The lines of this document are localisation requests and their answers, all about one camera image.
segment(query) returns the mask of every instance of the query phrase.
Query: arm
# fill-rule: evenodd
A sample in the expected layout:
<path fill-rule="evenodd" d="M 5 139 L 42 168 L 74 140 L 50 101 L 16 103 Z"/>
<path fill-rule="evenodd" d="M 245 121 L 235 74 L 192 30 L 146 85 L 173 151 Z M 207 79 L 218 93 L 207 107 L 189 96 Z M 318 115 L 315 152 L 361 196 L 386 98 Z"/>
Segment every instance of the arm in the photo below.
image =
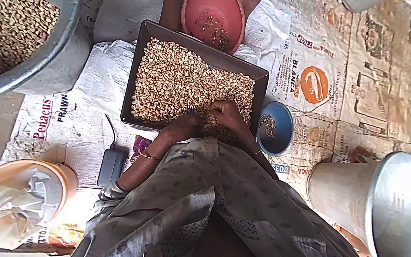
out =
<path fill-rule="evenodd" d="M 272 178 L 278 179 L 277 173 L 272 165 L 261 152 L 261 148 L 256 143 L 248 125 L 243 121 L 239 109 L 234 102 L 215 101 L 210 106 L 210 113 L 226 127 L 230 128 L 240 144 L 239 149 L 247 152 Z"/>
<path fill-rule="evenodd" d="M 117 180 L 118 186 L 125 191 L 131 191 L 140 186 L 153 174 L 161 158 L 170 146 L 175 142 L 193 137 L 199 125 L 200 121 L 197 115 L 184 114 L 164 127 L 155 140 L 143 152 L 145 155 L 159 159 L 154 160 L 140 155 Z"/>

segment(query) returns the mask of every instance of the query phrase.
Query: seed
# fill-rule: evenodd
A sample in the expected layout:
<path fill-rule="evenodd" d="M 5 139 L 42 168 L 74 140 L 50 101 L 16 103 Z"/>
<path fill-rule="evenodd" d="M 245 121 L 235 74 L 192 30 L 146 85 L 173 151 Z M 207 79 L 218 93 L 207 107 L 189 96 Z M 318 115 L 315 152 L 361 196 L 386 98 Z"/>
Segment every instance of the seed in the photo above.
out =
<path fill-rule="evenodd" d="M 153 56 L 158 57 L 156 66 L 150 61 Z M 210 104 L 234 100 L 244 121 L 250 124 L 253 87 L 254 80 L 249 76 L 210 68 L 194 52 L 152 38 L 139 64 L 131 108 L 137 114 L 134 116 L 147 124 L 167 125 L 192 105 L 204 120 L 204 133 L 230 141 L 231 131 L 209 114 Z"/>
<path fill-rule="evenodd" d="M 45 0 L 0 0 L 0 74 L 26 61 L 42 46 L 59 14 L 59 9 Z"/>

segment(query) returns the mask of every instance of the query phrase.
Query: hand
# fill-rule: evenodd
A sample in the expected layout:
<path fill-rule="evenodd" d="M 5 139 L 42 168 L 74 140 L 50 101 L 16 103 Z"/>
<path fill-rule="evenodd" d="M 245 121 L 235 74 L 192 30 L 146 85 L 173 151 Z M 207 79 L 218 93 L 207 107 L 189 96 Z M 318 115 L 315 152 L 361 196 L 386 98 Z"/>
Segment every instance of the hand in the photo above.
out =
<path fill-rule="evenodd" d="M 239 108 L 234 101 L 215 101 L 210 106 L 210 114 L 224 126 L 233 132 L 248 129 L 248 125 L 243 121 Z"/>
<path fill-rule="evenodd" d="M 197 114 L 184 114 L 165 126 L 159 132 L 158 137 L 165 138 L 171 145 L 192 138 L 200 125 L 201 121 Z"/>

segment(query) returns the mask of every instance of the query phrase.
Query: red bowl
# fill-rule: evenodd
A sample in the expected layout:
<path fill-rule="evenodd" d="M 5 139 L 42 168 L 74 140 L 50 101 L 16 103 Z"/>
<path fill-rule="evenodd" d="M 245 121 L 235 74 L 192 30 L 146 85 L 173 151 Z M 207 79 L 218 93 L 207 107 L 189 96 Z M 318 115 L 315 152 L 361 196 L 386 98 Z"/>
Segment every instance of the red bowl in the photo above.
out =
<path fill-rule="evenodd" d="M 230 54 L 245 35 L 245 13 L 239 0 L 184 0 L 180 18 L 185 33 Z"/>

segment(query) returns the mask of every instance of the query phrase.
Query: cable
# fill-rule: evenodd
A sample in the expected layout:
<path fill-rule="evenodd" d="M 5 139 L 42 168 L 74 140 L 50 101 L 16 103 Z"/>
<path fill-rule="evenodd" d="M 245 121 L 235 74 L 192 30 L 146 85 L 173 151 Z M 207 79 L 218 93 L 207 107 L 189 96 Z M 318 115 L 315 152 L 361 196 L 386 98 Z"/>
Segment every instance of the cable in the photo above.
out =
<path fill-rule="evenodd" d="M 111 119 L 109 119 L 109 115 L 107 115 L 107 114 L 104 114 L 104 115 L 106 116 L 107 120 L 109 121 L 109 124 L 111 125 L 111 128 L 112 128 L 112 133 L 114 134 L 114 141 L 111 144 L 111 148 L 114 148 L 115 147 L 115 130 L 114 130 L 114 126 L 112 126 L 112 122 L 111 122 Z"/>

